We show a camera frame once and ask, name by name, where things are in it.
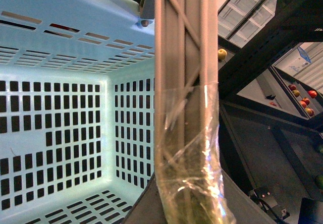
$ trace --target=plastic wrap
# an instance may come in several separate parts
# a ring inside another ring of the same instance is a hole
[[[224,198],[217,83],[156,99],[155,173],[168,223],[236,223]]]

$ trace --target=plastic crate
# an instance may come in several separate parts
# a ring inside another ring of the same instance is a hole
[[[130,0],[0,13],[0,223],[121,223],[153,172],[153,25]]]

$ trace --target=black cable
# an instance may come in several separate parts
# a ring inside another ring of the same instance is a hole
[[[267,202],[265,202],[264,200],[260,199],[260,198],[255,198],[256,200],[258,200],[259,202],[261,202],[263,205],[265,205],[268,210],[270,210],[270,212],[276,217],[276,219],[278,220],[278,222],[280,224],[288,224],[287,222],[285,222],[284,220],[281,220],[280,217],[274,212],[274,210],[270,207],[270,205],[268,205]]]

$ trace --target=apple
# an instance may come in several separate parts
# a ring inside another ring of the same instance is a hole
[[[220,49],[218,50],[218,60],[224,60],[226,58],[226,56],[228,55],[227,51],[225,51],[224,49]]]
[[[316,151],[317,151],[317,152],[319,152],[319,153],[322,153],[322,154],[323,154],[323,144],[318,145],[315,149],[316,149]]]
[[[317,92],[315,90],[310,90],[307,93],[309,94],[309,96],[311,96],[312,99],[317,97]]]
[[[288,85],[288,88],[290,90],[296,90],[296,85],[295,84],[290,84],[290,85]]]
[[[303,106],[303,108],[307,107],[307,104],[304,101],[300,101],[299,103],[301,104],[301,106]]]
[[[311,108],[305,108],[305,111],[309,114],[310,117],[314,115],[314,111]]]
[[[293,90],[292,91],[295,97],[298,97],[300,95],[298,90]]]
[[[302,101],[305,102],[307,105],[310,104],[309,98],[305,97],[305,98],[302,99]]]
[[[323,189],[323,175],[318,175],[315,177],[315,183],[319,189]]]

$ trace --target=crate floor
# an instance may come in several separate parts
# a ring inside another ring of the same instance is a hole
[[[23,224],[119,224],[131,207],[120,195],[106,188],[78,201],[67,202],[66,206],[54,208]]]

